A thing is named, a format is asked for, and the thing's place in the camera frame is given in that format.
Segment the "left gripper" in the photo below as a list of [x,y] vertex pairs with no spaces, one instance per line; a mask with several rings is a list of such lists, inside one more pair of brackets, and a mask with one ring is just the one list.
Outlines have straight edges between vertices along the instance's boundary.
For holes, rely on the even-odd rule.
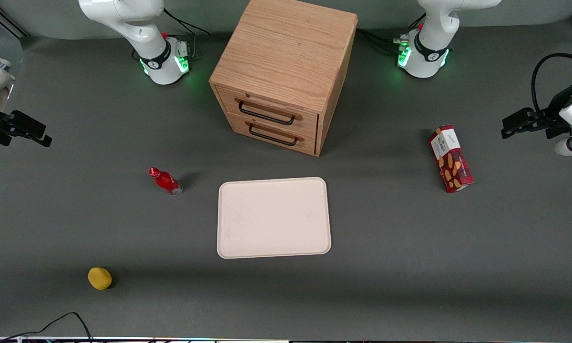
[[540,110],[537,102],[536,87],[533,87],[535,111],[532,108],[523,108],[503,119],[501,138],[505,140],[515,134],[542,130],[545,131],[547,139],[553,139],[562,134],[572,136],[572,125],[559,115],[571,97],[572,84],[557,93],[551,99],[550,104],[545,109]]

